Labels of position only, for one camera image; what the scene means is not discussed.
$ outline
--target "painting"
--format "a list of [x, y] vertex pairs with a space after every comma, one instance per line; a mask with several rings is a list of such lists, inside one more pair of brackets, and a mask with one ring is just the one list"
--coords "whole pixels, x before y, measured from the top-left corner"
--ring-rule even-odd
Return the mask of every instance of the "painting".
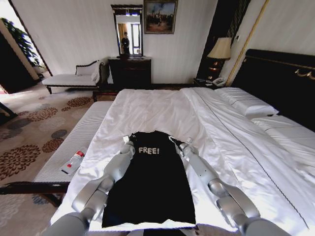
[[144, 0], [144, 33], [174, 33], [178, 0]]

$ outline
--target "wooden dresser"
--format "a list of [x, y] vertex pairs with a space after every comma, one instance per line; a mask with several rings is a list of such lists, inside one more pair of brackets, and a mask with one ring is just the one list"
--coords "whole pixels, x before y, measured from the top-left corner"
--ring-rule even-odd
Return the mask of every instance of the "wooden dresser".
[[117, 89], [149, 89], [151, 86], [151, 58], [110, 58], [114, 86]]

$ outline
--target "black t-shirt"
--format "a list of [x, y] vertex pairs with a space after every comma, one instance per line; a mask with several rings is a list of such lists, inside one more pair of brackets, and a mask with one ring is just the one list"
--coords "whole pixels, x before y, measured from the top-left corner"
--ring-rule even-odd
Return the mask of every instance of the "black t-shirt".
[[123, 44], [123, 48], [127, 48], [129, 46], [129, 39], [123, 38], [122, 44]]
[[109, 191], [102, 227], [167, 219], [195, 224], [186, 172], [169, 135], [137, 132], [130, 139], [135, 154]]

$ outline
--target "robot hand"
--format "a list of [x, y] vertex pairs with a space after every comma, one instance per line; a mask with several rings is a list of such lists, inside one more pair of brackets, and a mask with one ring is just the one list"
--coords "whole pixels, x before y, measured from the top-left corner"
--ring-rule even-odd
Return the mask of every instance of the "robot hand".
[[44, 236], [84, 236], [89, 230], [92, 219], [96, 220], [102, 213], [107, 192], [114, 183], [120, 180], [132, 159], [135, 150], [128, 136], [124, 137], [125, 145], [104, 169], [101, 178], [87, 183], [74, 199], [72, 207], [77, 211], [64, 215], [44, 232]]
[[202, 183], [218, 197], [217, 207], [230, 226], [238, 228], [245, 236], [289, 236], [274, 223], [260, 218], [258, 209], [249, 197], [239, 188], [224, 183], [215, 169], [198, 155], [191, 143], [192, 139], [189, 138], [186, 143], [175, 144], [178, 145], [180, 155], [189, 161]]

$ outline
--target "person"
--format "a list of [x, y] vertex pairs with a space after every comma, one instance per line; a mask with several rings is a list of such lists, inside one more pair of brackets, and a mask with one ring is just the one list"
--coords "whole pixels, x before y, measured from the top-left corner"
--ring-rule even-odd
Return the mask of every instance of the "person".
[[124, 33], [124, 37], [122, 39], [122, 45], [123, 45], [124, 53], [130, 54], [130, 52], [129, 52], [129, 39], [128, 39], [127, 32]]

